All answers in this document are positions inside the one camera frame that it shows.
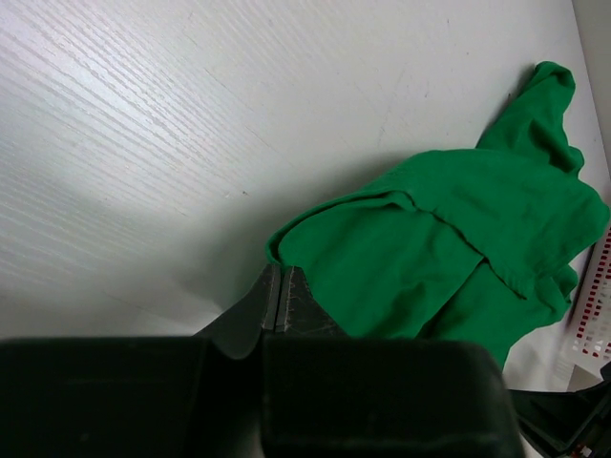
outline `wood grain surface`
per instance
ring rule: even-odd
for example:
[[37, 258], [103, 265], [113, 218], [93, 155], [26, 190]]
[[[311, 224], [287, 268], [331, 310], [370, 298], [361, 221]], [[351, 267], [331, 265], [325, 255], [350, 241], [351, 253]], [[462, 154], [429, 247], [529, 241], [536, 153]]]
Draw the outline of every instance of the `wood grain surface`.
[[281, 224], [473, 146], [547, 59], [608, 198], [570, 0], [0, 0], [0, 336], [198, 330]]

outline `crumpled towel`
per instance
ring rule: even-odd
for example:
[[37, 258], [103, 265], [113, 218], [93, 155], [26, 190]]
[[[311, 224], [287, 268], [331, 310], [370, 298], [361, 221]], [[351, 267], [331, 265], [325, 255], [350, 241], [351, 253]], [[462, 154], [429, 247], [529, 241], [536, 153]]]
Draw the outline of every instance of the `crumpled towel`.
[[568, 263], [609, 219], [562, 129], [574, 91], [568, 70], [539, 64], [475, 149], [413, 156], [306, 212], [268, 258], [302, 267], [351, 336], [471, 341], [503, 365], [561, 319], [578, 283]]

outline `green fabric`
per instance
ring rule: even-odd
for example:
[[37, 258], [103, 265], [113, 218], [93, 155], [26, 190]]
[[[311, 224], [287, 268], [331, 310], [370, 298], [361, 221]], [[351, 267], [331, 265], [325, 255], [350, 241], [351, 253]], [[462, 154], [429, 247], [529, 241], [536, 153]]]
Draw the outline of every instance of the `green fabric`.
[[472, 341], [504, 364], [563, 316], [578, 281], [568, 262], [609, 218], [562, 129], [574, 91], [568, 70], [539, 64], [475, 149], [411, 157], [306, 212], [269, 259], [302, 267], [351, 336]]

